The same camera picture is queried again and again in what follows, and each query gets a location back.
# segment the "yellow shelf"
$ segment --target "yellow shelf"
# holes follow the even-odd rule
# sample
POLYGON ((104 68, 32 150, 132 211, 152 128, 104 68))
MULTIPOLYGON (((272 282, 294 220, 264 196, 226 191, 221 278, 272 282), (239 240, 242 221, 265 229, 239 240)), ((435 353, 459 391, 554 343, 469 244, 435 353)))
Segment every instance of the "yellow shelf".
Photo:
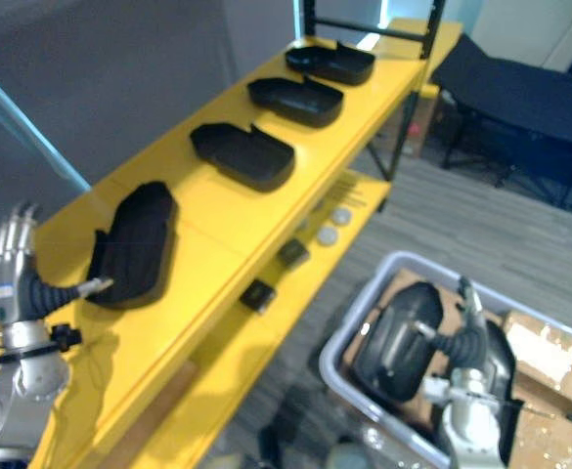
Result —
MULTIPOLYGON (((297 45, 305 41, 327 43, 297 45)), ((67 285, 85 279, 94 230, 110 227, 120 200, 138 185, 163 181, 180 205, 168 287, 159 301, 125 312, 78 301, 48 318, 80 327, 84 344, 66 354, 70 383, 30 469, 96 467, 414 88, 421 69, 419 61, 378 59, 362 85, 328 82, 344 93, 341 115, 312 129, 254 106, 247 95, 246 83, 258 77, 300 79, 278 53, 39 228, 40 275, 67 285), (199 160, 189 135, 216 121, 243 128, 254 122, 293 145, 288 181, 270 193, 254 192, 199 160)))
MULTIPOLYGON (((388 27, 406 32, 424 34, 426 20, 415 20, 413 18, 394 18, 388 27)), ((438 27, 429 64, 424 73, 424 80, 420 88, 420 96, 427 99, 435 99, 440 91, 437 85, 429 83, 431 73, 455 47, 462 35, 463 25, 460 22, 442 21, 438 27)), ((373 52, 378 57, 401 58, 414 60, 420 56, 421 45, 418 42, 398 39, 396 37, 381 36, 373 48, 373 52)))
POLYGON ((212 329, 191 356, 199 368, 197 381, 149 439, 133 469, 186 468, 200 461, 388 190, 388 183, 352 171, 340 176, 306 228, 295 233, 310 259, 293 271, 276 259, 269 262, 258 277, 276 288, 277 297, 264 315, 237 303, 212 329), (316 232, 332 225, 330 213, 338 205, 349 208, 353 219, 337 227, 337 244, 322 246, 316 232))

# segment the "gray wall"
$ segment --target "gray wall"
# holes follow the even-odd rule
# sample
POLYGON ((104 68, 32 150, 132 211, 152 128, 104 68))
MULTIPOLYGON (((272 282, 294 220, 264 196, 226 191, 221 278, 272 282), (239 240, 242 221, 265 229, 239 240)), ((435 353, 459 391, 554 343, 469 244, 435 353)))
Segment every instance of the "gray wall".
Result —
MULTIPOLYGON (((293 35, 287 0, 2 0, 0 85, 94 184, 293 35)), ((0 218, 77 195, 0 124, 0 218)))
MULTIPOLYGON (((316 1, 316 15, 319 17, 330 18, 332 20, 358 22, 370 26, 378 25, 380 10, 381 0, 316 1)), ((350 44, 357 44, 366 35, 364 32, 336 29, 328 26, 317 26, 316 32, 319 36, 338 39, 350 44)))

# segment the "plastic storage bin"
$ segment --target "plastic storage bin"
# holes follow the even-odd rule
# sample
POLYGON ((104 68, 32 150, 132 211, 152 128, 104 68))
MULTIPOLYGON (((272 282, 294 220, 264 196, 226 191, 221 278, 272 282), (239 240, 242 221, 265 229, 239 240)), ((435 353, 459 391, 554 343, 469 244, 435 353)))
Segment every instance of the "plastic storage bin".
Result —
MULTIPOLYGON (((332 391, 343 400, 357 408, 369 420, 382 427, 390 437, 398 440, 408 448, 417 452, 424 460, 435 467, 448 468, 450 459, 447 454, 423 438, 409 425, 388 413, 384 408, 368 398, 355 385, 347 381, 338 371, 342 354, 353 335, 359 330, 366 315, 373 307, 379 293, 392 277, 401 269, 409 269, 429 281, 450 290, 457 290, 460 274, 431 262, 415 253, 396 251, 387 255, 377 266, 373 278, 359 293, 348 312, 344 316, 338 330, 323 348, 320 357, 320 371, 323 380, 332 391)), ((549 318, 528 306, 474 282, 483 307, 499 314, 514 309, 528 316, 544 320, 572 335, 572 328, 549 318)))

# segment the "white sticker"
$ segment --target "white sticker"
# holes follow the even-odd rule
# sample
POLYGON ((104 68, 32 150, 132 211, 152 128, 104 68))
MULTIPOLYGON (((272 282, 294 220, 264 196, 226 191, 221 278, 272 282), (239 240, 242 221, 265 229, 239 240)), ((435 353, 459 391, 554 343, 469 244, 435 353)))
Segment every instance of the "white sticker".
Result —
POLYGON ((0 300, 11 298, 14 296, 14 287, 12 285, 0 285, 0 300))
POLYGON ((572 347, 563 349, 521 324, 513 324, 507 340, 516 358, 540 370, 555 384, 572 369, 572 347))

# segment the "silver robotic arm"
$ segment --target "silver robotic arm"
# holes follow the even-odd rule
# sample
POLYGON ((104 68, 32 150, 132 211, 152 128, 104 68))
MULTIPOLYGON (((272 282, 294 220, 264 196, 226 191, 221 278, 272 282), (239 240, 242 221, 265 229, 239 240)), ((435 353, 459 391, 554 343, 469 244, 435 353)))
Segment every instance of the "silver robotic arm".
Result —
POLYGON ((488 392, 486 357, 488 332, 481 301, 470 281, 460 279, 462 328, 453 336, 438 334, 422 322, 414 327, 449 357, 450 380, 425 377, 426 399, 443 407, 438 427, 441 444, 451 456, 452 469, 504 469, 499 454, 500 403, 488 392))
POLYGON ((37 273, 33 235, 38 206, 21 203, 0 227, 0 468, 24 468, 38 447, 56 396, 68 382, 60 353, 81 342, 68 324, 44 318, 111 285, 94 278, 58 288, 37 273))

